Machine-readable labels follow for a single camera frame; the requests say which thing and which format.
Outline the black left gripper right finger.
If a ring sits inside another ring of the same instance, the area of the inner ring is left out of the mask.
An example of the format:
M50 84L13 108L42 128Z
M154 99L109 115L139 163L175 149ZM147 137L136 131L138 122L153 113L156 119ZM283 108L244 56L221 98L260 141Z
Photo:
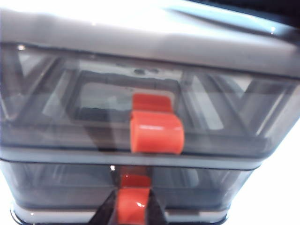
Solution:
M163 209L160 207L155 193L150 189L149 199L146 209L146 224L147 225L167 225Z

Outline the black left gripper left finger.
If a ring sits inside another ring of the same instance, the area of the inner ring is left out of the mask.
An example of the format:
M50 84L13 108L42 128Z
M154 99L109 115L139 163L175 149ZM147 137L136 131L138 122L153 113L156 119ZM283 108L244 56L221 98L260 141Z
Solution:
M116 225L118 223L115 209L116 198L116 191L112 191L90 220L91 225Z

